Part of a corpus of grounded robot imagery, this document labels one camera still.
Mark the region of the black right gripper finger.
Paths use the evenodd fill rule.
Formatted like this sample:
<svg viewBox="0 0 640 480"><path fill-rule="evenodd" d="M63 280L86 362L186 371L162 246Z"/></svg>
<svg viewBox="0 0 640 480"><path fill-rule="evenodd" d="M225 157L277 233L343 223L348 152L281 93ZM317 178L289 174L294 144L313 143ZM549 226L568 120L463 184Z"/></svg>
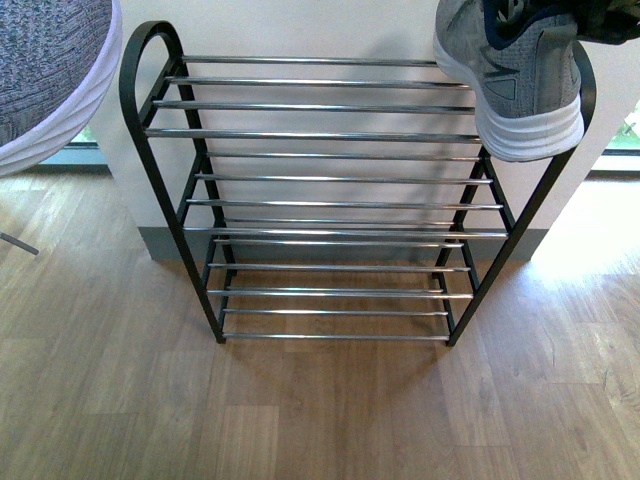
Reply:
<svg viewBox="0 0 640 480"><path fill-rule="evenodd" d="M575 8L578 38L602 44L623 44L639 38L639 2L583 1Z"/></svg>

